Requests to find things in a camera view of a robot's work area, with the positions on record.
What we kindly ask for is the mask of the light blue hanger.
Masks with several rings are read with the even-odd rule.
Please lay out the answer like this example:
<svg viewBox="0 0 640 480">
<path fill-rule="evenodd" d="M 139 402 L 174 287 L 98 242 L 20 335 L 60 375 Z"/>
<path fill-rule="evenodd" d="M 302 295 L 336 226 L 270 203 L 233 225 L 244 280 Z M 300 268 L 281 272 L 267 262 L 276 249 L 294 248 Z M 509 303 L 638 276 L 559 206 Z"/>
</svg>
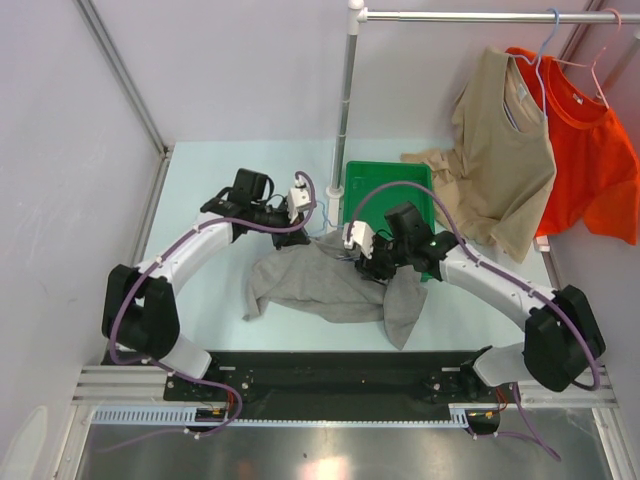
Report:
<svg viewBox="0 0 640 480">
<path fill-rule="evenodd" d="M 333 223 L 329 220 L 328 214 L 326 213 L 326 204 L 321 201 L 316 201 L 316 209 L 314 213 L 320 212 L 322 217 L 322 225 L 319 229 L 314 232 L 309 233 L 309 237 L 313 242 L 318 244 L 320 250 L 334 259 L 343 262 L 355 262 L 357 260 L 357 255 L 354 253 L 349 253 L 346 251 L 339 239 L 335 236 L 335 233 L 340 233 L 342 230 L 342 226 L 338 226 L 338 230 L 335 232 L 327 232 L 326 228 L 333 226 Z"/>
</svg>

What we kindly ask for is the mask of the grey t shirt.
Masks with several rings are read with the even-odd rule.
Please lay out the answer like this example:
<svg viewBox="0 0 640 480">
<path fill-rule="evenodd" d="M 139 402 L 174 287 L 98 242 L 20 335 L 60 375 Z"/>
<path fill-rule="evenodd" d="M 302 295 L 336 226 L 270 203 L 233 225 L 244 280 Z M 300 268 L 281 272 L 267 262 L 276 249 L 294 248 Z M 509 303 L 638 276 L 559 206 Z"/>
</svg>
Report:
<svg viewBox="0 0 640 480">
<path fill-rule="evenodd" d="M 367 280 L 355 259 L 339 230 L 269 253 L 251 269 L 244 319 L 262 316 L 275 303 L 336 324 L 380 322 L 390 343 L 403 349 L 428 295 L 420 274 L 401 267 L 389 281 Z"/>
</svg>

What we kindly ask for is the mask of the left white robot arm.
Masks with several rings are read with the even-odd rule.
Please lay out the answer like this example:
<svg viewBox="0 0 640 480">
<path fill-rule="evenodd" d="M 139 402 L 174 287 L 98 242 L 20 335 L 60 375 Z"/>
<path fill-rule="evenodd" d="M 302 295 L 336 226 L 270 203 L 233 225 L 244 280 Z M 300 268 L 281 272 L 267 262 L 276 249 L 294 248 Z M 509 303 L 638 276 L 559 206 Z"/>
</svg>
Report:
<svg viewBox="0 0 640 480">
<path fill-rule="evenodd" d="M 117 353 L 123 346 L 140 360 L 185 376 L 187 389 L 199 399 L 219 392 L 221 376 L 210 368 L 211 355 L 181 332 L 176 298 L 208 260 L 244 234 L 267 233 L 276 248 L 307 243 L 304 227 L 317 205 L 310 176 L 296 172 L 293 186 L 272 206 L 275 195 L 268 175 L 239 169 L 233 184 L 206 201 L 195 223 L 164 252 L 111 270 L 102 334 L 115 363 L 125 362 Z"/>
</svg>

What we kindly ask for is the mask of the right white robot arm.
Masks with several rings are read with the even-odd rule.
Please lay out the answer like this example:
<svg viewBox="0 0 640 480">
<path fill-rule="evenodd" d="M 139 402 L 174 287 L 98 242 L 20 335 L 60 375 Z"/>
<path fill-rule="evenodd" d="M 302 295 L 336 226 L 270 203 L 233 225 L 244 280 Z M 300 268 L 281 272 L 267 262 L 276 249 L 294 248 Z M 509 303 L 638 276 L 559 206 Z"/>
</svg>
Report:
<svg viewBox="0 0 640 480">
<path fill-rule="evenodd" d="M 584 292 L 573 285 L 553 289 L 527 281 L 481 256 L 451 231 L 436 233 L 419 210 L 405 202 L 385 215 L 388 235 L 368 223 L 350 222 L 347 249 L 358 249 L 357 270 L 386 281 L 402 267 L 474 295 L 508 317 L 524 339 L 505 347 L 488 346 L 462 366 L 463 393 L 484 401 L 497 386 L 534 380 L 553 392 L 578 386 L 589 370 L 589 390 L 600 386 L 598 359 L 606 345 Z"/>
</svg>

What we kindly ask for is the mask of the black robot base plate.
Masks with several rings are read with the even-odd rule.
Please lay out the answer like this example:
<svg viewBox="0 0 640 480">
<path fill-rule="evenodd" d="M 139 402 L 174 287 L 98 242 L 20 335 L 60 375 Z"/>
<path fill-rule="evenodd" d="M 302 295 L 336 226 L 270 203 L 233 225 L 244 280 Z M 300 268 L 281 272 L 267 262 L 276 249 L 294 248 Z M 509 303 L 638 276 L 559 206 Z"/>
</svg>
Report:
<svg viewBox="0 0 640 480">
<path fill-rule="evenodd" d="M 410 353 L 219 352 L 206 382 L 174 378 L 170 403 L 195 403 L 197 420 L 409 422 L 445 420 L 453 404 L 493 416 L 513 404 L 508 384 L 487 387 L 463 364 L 468 351 Z"/>
</svg>

